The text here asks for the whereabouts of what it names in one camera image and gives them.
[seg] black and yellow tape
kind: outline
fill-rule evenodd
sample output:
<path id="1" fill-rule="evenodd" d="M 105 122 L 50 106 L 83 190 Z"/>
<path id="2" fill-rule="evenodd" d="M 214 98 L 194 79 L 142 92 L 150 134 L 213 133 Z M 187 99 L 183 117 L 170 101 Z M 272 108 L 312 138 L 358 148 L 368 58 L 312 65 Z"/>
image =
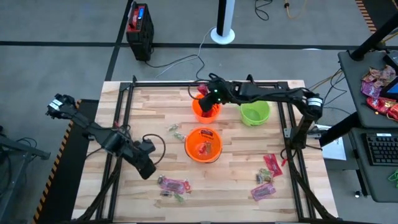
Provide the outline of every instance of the black and yellow tape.
<path id="1" fill-rule="evenodd" d="M 81 103 L 81 100 L 78 100 L 77 103 L 76 103 L 76 107 L 77 108 L 79 108 L 80 103 Z M 41 196 L 41 198 L 39 200 L 39 205 L 37 206 L 35 215 L 33 216 L 33 221 L 32 221 L 33 224 L 36 224 L 36 222 L 38 222 L 38 220 L 39 220 L 40 213 L 41 213 L 41 211 L 43 209 L 43 206 L 44 206 L 44 203 L 45 203 L 45 199 L 47 198 L 47 195 L 49 194 L 51 183 L 52 183 L 52 181 L 54 179 L 55 173 L 56 173 L 58 165 L 60 163 L 60 160 L 61 160 L 61 157 L 62 157 L 62 153 L 65 150 L 65 146 L 67 145 L 67 141 L 68 141 L 70 130 L 72 129 L 72 126 L 73 126 L 73 121 L 70 121 L 69 124 L 68 124 L 68 128 L 67 128 L 67 130 L 65 132 L 65 135 L 63 136 L 63 139 L 62 139 L 62 142 L 61 142 L 61 146 L 60 146 L 60 149 L 58 150 L 58 154 L 57 154 L 57 156 L 55 158 L 54 164 L 53 164 L 53 166 L 51 168 L 51 173 L 49 175 L 49 179 L 45 183 L 43 194 L 42 194 L 42 196 Z"/>
<path id="2" fill-rule="evenodd" d="M 366 10 L 362 0 L 355 0 L 355 2 L 359 10 L 361 11 L 363 18 L 365 19 L 366 25 L 368 25 L 369 30 L 371 31 L 372 34 L 375 33 L 375 31 L 377 31 L 376 26 L 374 26 L 374 23 L 371 17 L 369 16 L 368 10 Z"/>

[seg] battery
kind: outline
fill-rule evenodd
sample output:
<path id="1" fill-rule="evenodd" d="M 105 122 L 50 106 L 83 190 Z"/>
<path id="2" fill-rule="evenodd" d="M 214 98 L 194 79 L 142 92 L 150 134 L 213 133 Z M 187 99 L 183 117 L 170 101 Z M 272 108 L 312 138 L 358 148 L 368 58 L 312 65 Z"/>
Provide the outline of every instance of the battery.
<path id="1" fill-rule="evenodd" d="M 154 39 L 154 25 L 150 18 L 148 5 L 131 4 L 127 22 L 126 38 L 136 60 L 149 61 Z"/>

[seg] keyboard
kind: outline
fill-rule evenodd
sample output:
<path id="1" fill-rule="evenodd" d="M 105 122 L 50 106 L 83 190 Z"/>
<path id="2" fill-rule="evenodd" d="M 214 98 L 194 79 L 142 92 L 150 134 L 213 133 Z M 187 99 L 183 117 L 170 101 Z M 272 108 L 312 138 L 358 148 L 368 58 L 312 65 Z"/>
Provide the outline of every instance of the keyboard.
<path id="1" fill-rule="evenodd" d="M 367 133 L 363 134 L 363 139 L 371 165 L 398 166 L 398 135 L 378 136 Z"/>

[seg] black desk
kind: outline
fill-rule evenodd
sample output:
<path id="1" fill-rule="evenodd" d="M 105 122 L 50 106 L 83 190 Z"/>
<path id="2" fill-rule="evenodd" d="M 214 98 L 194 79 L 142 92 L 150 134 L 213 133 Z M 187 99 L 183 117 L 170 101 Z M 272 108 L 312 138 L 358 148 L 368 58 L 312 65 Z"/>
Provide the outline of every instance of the black desk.
<path id="1" fill-rule="evenodd" d="M 396 188 L 397 182 L 391 182 L 388 180 L 388 177 L 390 177 L 398 167 L 370 166 L 369 159 L 366 155 L 366 148 L 361 138 L 361 134 L 363 133 L 385 132 L 386 129 L 353 128 L 349 133 L 349 137 L 351 139 L 354 152 L 357 155 L 358 166 L 365 183 L 365 186 L 361 186 L 363 194 L 367 194 L 369 189 L 375 202 L 398 202 L 398 189 Z M 398 134 L 398 130 L 388 130 L 388 133 Z"/>
<path id="2" fill-rule="evenodd" d="M 398 202 L 398 189 L 395 188 L 396 183 L 393 184 L 387 180 L 398 169 L 398 166 L 370 166 L 366 152 L 367 149 L 360 138 L 360 135 L 366 132 L 391 133 L 396 131 L 398 133 L 398 123 L 383 115 L 376 115 L 366 105 L 367 96 L 361 93 L 361 78 L 369 71 L 369 67 L 382 69 L 385 66 L 382 60 L 385 54 L 384 52 L 369 52 L 359 62 L 352 60 L 348 52 L 340 52 L 338 54 L 341 69 L 345 74 L 356 112 L 331 127 L 320 138 L 320 144 L 324 146 L 348 134 L 356 161 L 358 162 L 358 169 L 355 170 L 363 194 L 367 195 L 369 189 L 372 198 L 377 202 Z"/>

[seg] white paper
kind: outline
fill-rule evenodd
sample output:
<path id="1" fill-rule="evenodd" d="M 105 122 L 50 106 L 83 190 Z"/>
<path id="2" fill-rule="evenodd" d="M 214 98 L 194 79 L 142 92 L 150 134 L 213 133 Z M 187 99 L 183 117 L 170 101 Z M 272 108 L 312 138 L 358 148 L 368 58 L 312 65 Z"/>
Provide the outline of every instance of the white paper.
<path id="1" fill-rule="evenodd" d="M 316 124 L 319 129 L 329 129 L 330 126 Z M 340 137 L 333 142 L 322 147 L 322 154 L 324 159 L 338 159 L 347 160 L 346 151 L 344 149 L 343 138 Z"/>

